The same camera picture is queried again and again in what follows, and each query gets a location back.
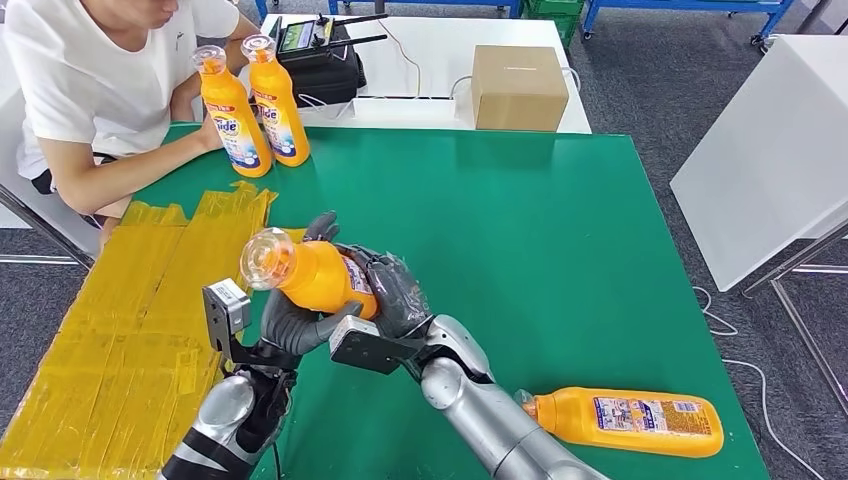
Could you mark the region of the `person's right hand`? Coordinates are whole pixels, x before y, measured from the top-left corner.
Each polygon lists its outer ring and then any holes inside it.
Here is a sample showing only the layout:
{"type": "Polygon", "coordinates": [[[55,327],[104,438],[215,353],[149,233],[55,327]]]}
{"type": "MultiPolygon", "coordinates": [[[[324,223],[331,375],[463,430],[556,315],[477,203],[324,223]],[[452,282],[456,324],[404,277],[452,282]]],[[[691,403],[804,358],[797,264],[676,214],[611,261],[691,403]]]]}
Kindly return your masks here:
{"type": "Polygon", "coordinates": [[[204,153],[222,148],[216,122],[211,115],[207,115],[201,127],[193,133],[193,138],[199,143],[204,153]]]}

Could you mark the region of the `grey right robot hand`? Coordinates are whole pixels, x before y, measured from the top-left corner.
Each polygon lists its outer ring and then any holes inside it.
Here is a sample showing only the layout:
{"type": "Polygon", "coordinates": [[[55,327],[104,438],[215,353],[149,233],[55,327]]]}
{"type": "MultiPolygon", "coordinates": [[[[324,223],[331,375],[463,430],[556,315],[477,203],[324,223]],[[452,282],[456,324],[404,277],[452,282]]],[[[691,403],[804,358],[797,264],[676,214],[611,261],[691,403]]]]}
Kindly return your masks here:
{"type": "Polygon", "coordinates": [[[378,253],[359,245],[336,243],[335,247],[365,273],[377,301],[373,320],[380,333],[392,339],[422,336],[423,326],[433,314],[420,283],[404,261],[390,252],[378,253]]]}

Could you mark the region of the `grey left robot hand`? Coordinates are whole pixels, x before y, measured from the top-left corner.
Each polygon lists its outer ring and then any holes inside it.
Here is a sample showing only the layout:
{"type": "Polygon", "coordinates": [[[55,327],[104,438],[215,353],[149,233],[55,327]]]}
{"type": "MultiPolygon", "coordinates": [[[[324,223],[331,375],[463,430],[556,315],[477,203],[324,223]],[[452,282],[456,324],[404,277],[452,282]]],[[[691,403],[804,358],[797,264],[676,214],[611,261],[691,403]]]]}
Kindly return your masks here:
{"type": "Polygon", "coordinates": [[[290,355],[314,350],[341,318],[373,304],[354,289],[349,262],[332,244],[338,231],[336,213],[328,211],[312,220],[300,242],[278,228],[256,236],[252,260],[271,291],[260,337],[290,355]]]}

